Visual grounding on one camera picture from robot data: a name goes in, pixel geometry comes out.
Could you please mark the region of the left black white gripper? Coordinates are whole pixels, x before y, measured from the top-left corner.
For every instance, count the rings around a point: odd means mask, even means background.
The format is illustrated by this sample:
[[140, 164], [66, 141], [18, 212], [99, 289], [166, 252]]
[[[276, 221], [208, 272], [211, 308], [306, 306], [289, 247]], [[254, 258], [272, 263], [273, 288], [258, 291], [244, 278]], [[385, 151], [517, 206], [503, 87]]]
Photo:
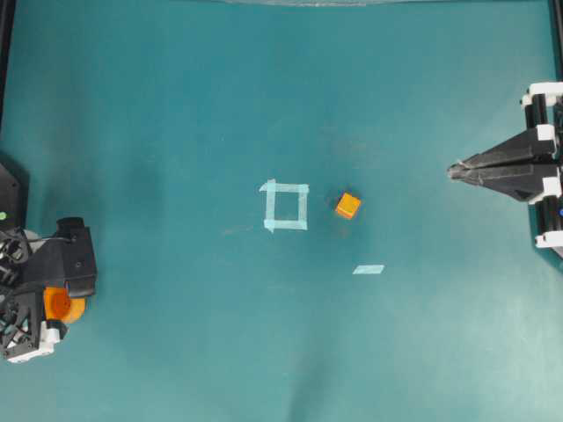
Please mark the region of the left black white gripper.
[[69, 297], [95, 294], [90, 228], [80, 217], [56, 224], [57, 240], [19, 227], [1, 232], [1, 357], [10, 363], [48, 356], [67, 334], [62, 321], [46, 317], [46, 287], [65, 287]]

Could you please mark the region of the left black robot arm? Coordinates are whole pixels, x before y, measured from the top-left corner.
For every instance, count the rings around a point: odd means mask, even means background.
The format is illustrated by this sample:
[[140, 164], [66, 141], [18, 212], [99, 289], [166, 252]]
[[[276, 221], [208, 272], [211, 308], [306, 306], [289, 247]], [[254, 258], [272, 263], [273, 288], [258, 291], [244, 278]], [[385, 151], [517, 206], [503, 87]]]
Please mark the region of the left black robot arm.
[[84, 313], [98, 277], [90, 229], [63, 218], [51, 236], [24, 227], [22, 185], [1, 169], [1, 356], [24, 363], [54, 352]]

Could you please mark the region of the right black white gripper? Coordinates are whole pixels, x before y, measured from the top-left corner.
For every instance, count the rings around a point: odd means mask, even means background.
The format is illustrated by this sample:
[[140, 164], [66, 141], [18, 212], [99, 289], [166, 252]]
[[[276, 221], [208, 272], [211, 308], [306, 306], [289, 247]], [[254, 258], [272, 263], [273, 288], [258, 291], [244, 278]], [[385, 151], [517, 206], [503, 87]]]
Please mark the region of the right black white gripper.
[[[562, 83], [529, 86], [521, 99], [526, 127], [495, 147], [452, 164], [452, 180], [528, 202], [538, 249], [562, 255]], [[510, 166], [494, 167], [508, 164]]]

